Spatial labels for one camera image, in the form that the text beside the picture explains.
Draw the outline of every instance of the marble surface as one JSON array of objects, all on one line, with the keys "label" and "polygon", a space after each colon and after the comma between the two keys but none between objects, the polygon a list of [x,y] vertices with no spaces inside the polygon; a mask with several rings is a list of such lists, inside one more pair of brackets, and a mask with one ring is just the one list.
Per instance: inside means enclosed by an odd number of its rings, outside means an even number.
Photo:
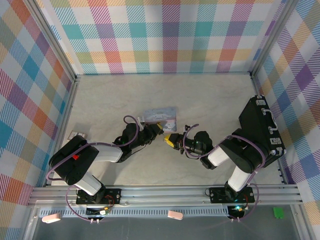
[{"label": "marble surface", "polygon": [[[111,143],[122,134],[125,115],[136,117],[147,109],[176,107],[180,133],[185,124],[198,123],[189,137],[205,130],[218,144],[240,127],[238,117],[252,95],[249,75],[83,75],[65,139],[75,130],[88,134],[90,141]],[[163,138],[158,136],[123,163],[95,162],[89,172],[106,185],[211,185],[224,184],[235,168],[230,160],[208,170],[199,160],[180,155]],[[278,163],[262,169],[253,181],[281,183]]]}]

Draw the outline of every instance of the gray floor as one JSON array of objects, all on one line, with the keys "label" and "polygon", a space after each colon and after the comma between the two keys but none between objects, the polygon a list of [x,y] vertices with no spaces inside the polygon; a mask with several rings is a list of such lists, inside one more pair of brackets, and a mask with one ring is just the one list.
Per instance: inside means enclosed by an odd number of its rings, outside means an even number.
[{"label": "gray floor", "polygon": [[[176,107],[180,133],[185,124],[198,123],[190,137],[205,130],[218,144],[240,127],[238,117],[252,95],[249,75],[85,75],[80,78],[65,138],[76,130],[88,134],[93,142],[111,143],[122,134],[125,115],[137,117],[147,109]],[[207,170],[159,136],[125,162],[97,162],[89,171],[106,185],[211,185],[224,184],[234,167],[230,161]],[[281,183],[277,163],[262,169],[253,181]]]},{"label": "gray floor", "polygon": [[284,219],[276,219],[272,206],[258,206],[242,222],[227,217],[170,218],[115,217],[90,224],[76,217],[46,224],[38,220],[34,240],[298,240],[290,206],[282,206]]}]

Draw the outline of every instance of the black mounting plate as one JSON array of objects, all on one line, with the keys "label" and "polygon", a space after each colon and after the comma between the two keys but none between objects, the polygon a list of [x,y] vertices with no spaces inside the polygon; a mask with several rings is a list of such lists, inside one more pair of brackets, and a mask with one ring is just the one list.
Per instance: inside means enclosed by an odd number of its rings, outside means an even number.
[{"label": "black mounting plate", "polygon": [[[78,190],[78,195],[80,197],[76,198],[75,204],[77,205],[96,205],[98,203],[94,203],[88,198],[88,194],[83,191],[83,190]],[[114,199],[114,205],[119,205],[120,204],[120,199],[121,199],[121,189],[120,188],[106,188],[105,189],[105,196],[111,196]],[[100,202],[99,205],[109,205],[109,200],[110,198],[106,197],[103,198]]]},{"label": "black mounting plate", "polygon": [[210,187],[209,188],[209,196],[210,196],[210,202],[212,204],[245,204],[247,203],[246,197],[248,198],[248,203],[254,203],[255,202],[255,196],[254,192],[252,190],[252,187],[246,186],[243,188],[242,192],[239,194],[239,196],[236,198],[236,200],[232,201],[226,196],[226,190],[224,187]]}]

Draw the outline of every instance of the pink eraser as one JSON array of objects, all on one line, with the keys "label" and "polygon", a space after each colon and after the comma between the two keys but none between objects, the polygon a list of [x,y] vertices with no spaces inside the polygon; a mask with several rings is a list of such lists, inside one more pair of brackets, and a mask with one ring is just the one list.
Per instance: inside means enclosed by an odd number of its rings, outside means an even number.
[{"label": "pink eraser", "polygon": [[169,211],[168,218],[182,220],[184,218],[184,215],[181,212]]},{"label": "pink eraser", "polygon": [[54,222],[57,222],[61,220],[61,216],[60,216],[60,213],[55,213],[55,214],[52,214],[52,215],[48,215],[48,216],[44,216],[42,218],[42,222],[46,223],[46,224],[50,224],[50,223],[54,223]]}]

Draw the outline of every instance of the green object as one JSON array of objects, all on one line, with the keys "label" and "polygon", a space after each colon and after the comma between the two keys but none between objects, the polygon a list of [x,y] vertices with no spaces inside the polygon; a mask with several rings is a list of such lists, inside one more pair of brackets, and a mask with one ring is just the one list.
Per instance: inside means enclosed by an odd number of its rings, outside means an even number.
[{"label": "green object", "polygon": [[284,219],[285,213],[282,207],[274,207],[273,213],[276,219]]}]

